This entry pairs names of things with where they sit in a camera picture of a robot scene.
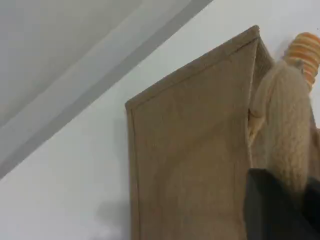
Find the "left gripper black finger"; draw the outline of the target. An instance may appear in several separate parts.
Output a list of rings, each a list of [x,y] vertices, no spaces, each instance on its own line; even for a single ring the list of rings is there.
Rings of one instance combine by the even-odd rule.
[[[303,240],[306,226],[289,193],[267,170],[247,173],[244,221],[248,240]]]
[[[320,239],[320,181],[309,177],[303,192],[302,215],[305,223],[302,240]]]

